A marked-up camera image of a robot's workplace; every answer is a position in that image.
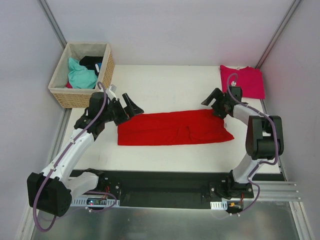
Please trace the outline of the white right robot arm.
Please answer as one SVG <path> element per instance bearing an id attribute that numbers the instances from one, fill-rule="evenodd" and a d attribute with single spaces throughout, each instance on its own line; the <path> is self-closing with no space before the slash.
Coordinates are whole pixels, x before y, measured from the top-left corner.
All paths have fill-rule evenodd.
<path id="1" fill-rule="evenodd" d="M 247 127 L 245 156 L 224 181 L 214 186 L 214 194 L 228 200 L 253 198 L 253 176 L 262 165 L 276 165 L 284 151 L 281 117 L 260 112 L 242 102 L 242 96 L 243 91 L 239 86 L 228 86 L 225 93 L 215 88 L 201 103 L 203 106 L 211 106 L 214 116 L 220 119 L 231 116 Z"/>

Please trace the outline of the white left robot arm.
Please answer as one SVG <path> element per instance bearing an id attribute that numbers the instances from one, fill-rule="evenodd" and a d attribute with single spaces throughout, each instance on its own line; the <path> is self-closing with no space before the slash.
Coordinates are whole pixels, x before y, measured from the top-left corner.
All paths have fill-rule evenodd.
<path id="1" fill-rule="evenodd" d="M 62 217 L 74 199 L 89 191 L 96 195 L 105 191 L 105 174 L 100 170 L 88 168 L 78 177 L 69 177 L 82 155 L 105 129 L 106 123 L 113 122 L 119 126 L 144 113 L 127 93 L 122 97 L 126 103 L 125 107 L 114 95 L 93 93 L 89 106 L 76 121 L 66 145 L 40 173 L 32 172 L 29 175 L 28 201 L 35 212 L 40 210 Z"/>

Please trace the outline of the red t shirt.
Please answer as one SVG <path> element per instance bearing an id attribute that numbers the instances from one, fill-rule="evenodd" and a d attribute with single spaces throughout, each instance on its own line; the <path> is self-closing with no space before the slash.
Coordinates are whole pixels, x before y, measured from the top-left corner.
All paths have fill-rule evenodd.
<path id="1" fill-rule="evenodd" d="M 119 146 L 176 146 L 223 143 L 234 136 L 212 109 L 141 114 L 117 127 Z"/>

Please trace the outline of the magenta t shirt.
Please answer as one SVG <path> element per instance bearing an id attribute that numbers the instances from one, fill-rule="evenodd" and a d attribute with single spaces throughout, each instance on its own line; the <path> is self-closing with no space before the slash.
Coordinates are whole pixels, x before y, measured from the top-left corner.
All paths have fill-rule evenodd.
<path id="1" fill-rule="evenodd" d="M 229 68 L 220 65 L 222 91 L 227 92 L 227 80 L 231 74 L 237 74 L 236 86 L 241 87 L 242 96 L 251 99 L 265 99 L 265 89 L 262 72 L 259 69 L 247 66 L 245 68 Z"/>

